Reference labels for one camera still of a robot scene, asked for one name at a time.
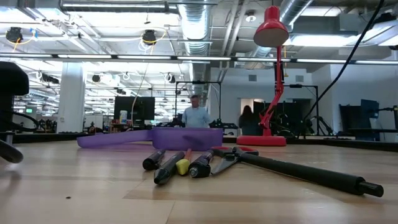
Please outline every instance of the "desk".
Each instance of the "desk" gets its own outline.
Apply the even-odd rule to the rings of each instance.
[[[247,164],[206,179],[175,176],[159,187],[153,172],[142,168],[142,160],[151,154],[145,150],[79,149],[76,141],[16,147],[24,161],[9,165],[0,160],[2,224],[398,223],[395,152],[317,145],[256,147],[262,156],[361,175],[384,186],[383,198],[376,198]],[[165,159],[172,154],[167,152]]]

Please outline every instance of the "lamp shade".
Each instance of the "lamp shade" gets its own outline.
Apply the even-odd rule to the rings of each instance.
[[[253,39],[261,47],[278,47],[289,39],[286,26],[279,21],[279,8],[277,6],[267,8],[264,22],[257,29]]]

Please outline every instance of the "person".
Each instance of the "person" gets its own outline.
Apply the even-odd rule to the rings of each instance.
[[[243,108],[243,113],[239,117],[239,128],[242,129],[242,135],[245,136],[260,136],[262,135],[261,128],[259,126],[260,117],[253,114],[250,106]]]
[[[185,109],[182,115],[182,122],[186,128],[208,128],[210,115],[206,109],[199,106],[199,96],[191,96],[191,107]]]

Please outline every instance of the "red desk lamp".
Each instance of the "red desk lamp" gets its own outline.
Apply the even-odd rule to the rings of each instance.
[[[264,116],[260,115],[260,126],[264,129],[262,136],[239,136],[236,140],[237,144],[249,146],[286,146],[286,138],[281,136],[273,136],[269,128],[269,120],[278,104],[280,97],[284,92],[282,83],[280,63],[282,61],[282,44],[289,38],[289,33],[283,23],[279,21],[279,8],[271,6],[266,10],[264,22],[259,26],[254,34],[254,42],[261,47],[277,48],[277,76],[275,98],[272,100]]]

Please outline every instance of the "man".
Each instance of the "man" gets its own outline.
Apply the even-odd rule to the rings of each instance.
[[[182,122],[187,128],[208,128],[210,115],[206,109],[199,106],[199,96],[191,96],[191,107],[185,109],[182,115]]]

